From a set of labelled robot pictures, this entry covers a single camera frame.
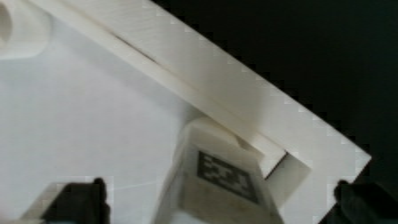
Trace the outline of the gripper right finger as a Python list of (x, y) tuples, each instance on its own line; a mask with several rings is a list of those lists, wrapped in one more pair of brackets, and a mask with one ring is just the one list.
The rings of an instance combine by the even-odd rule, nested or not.
[(322, 224), (398, 224), (398, 201), (377, 183), (338, 182)]

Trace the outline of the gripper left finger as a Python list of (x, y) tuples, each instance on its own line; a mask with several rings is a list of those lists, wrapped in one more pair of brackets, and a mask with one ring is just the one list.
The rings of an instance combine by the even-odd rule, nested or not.
[(54, 182), (24, 213), (24, 219), (29, 224), (111, 224), (104, 179)]

